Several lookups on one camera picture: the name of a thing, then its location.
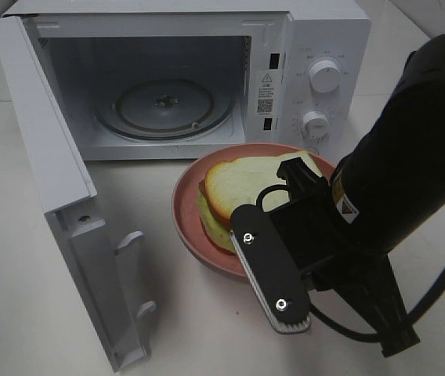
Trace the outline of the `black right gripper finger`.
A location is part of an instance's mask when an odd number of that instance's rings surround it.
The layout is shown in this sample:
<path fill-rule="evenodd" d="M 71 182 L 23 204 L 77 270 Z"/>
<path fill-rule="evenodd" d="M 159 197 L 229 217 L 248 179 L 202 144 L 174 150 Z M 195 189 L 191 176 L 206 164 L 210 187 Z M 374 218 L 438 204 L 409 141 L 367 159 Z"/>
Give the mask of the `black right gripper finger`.
<path fill-rule="evenodd" d="M 327 179 L 315 173 L 300 157 L 282 161 L 277 170 L 277 177 L 285 181 L 291 203 L 322 202 L 328 192 Z"/>

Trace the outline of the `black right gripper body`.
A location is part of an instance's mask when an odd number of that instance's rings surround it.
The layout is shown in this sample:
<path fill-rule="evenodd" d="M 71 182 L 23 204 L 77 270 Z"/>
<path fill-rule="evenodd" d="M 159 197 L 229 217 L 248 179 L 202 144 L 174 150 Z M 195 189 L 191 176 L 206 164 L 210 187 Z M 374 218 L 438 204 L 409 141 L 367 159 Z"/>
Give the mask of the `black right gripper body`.
<path fill-rule="evenodd" d="M 273 185 L 268 195 L 287 187 Z M 267 212 L 293 258 L 302 283 L 319 291 L 353 290 L 364 280 L 364 260 L 355 252 L 355 242 L 338 218 L 329 186 L 322 202 L 286 201 Z"/>

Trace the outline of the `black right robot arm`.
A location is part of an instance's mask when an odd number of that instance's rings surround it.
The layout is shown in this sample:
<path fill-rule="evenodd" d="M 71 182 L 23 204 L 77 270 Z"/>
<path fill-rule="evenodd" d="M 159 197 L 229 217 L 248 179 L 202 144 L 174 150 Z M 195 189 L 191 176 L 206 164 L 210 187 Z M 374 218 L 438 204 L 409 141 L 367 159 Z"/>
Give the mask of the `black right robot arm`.
<path fill-rule="evenodd" d="M 280 164 L 290 202 L 272 226 L 257 271 L 278 298 L 319 288 L 397 288 L 388 254 L 445 205 L 445 34 L 410 54 L 374 127 L 329 179 L 291 159 Z"/>

